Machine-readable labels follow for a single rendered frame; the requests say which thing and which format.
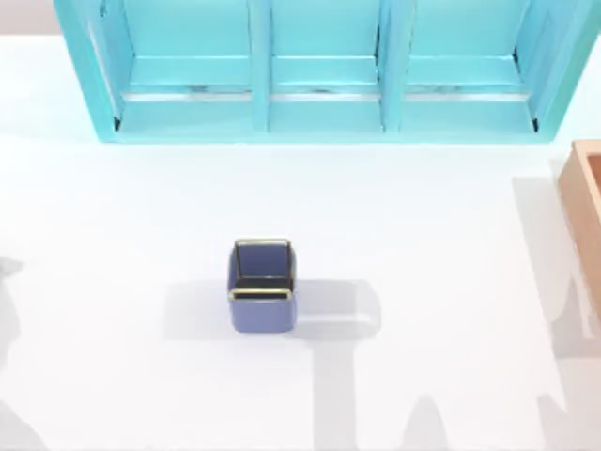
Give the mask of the blue square pot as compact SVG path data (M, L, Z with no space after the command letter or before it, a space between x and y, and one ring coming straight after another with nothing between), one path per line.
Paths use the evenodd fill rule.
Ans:
M227 299L235 330L287 333L297 318L295 250L286 239L240 239L229 256Z

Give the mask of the salmon shallow box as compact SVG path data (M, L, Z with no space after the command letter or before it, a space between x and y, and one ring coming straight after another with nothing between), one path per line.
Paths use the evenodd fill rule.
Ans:
M601 138L572 142L558 187L601 333Z

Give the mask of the light blue rack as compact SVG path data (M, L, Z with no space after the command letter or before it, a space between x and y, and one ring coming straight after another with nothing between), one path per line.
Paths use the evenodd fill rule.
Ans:
M53 0L114 143L547 143L601 0Z

